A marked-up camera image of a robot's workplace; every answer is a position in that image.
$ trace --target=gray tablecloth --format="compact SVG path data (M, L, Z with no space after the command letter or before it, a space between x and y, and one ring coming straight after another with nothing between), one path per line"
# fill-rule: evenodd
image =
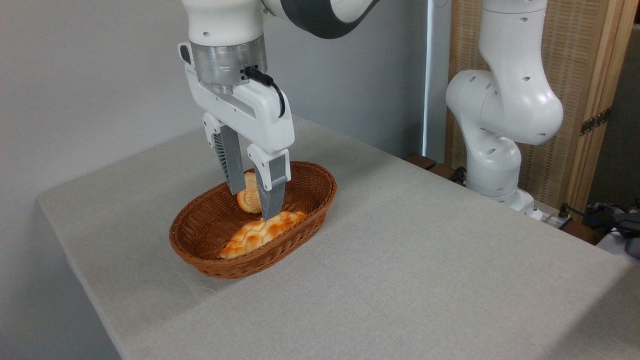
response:
M638 268L295 123L291 159L326 167L338 195L315 237L241 280L200 274L168 241L224 181L204 131L39 196L124 359L640 359Z

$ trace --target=bread roll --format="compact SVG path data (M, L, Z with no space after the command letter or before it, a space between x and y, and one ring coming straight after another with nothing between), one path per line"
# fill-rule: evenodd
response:
M255 250L284 233L288 228L302 221L307 214L296 211L283 211L267 221L248 222L238 230L220 251L223 259L232 259Z
M251 214L257 214L262 211L260 207L260 196L258 195L258 184L255 179L255 172L245 172L244 181L246 189L236 195L240 208Z

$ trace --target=brown wicker basket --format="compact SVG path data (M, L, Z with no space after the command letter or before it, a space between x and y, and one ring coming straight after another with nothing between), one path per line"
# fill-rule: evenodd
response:
M309 240L324 223L337 190L333 176L314 163L291 162L283 211L309 216L267 244L232 259L218 257L231 236L261 214L245 213L226 183L193 199L178 213L169 239L174 251L205 275L238 279L263 271Z

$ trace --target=metal hinge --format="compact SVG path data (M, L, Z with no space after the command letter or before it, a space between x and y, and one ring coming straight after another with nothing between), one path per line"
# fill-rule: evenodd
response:
M598 115L590 118L589 120L582 123L582 129L580 130L580 136L594 130L598 126L604 124L609 121L609 115L611 114L611 108L606 109L605 111L599 113Z

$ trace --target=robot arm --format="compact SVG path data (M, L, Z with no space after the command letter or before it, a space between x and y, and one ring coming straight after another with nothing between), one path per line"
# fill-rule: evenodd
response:
M277 17L320 38L339 38L364 19L379 0L263 0Z
M282 208L291 180L294 141L287 96L267 71L262 21L269 13L322 38L353 30L378 0L182 0L189 17L189 43L180 56L193 98L206 111L209 146L233 194L244 190L239 135L248 148L265 220Z
M484 0L479 48L492 72L460 72L447 89L467 147L467 187L528 215L534 203L518 189L514 141L544 143L563 118L542 66L546 9L547 0Z

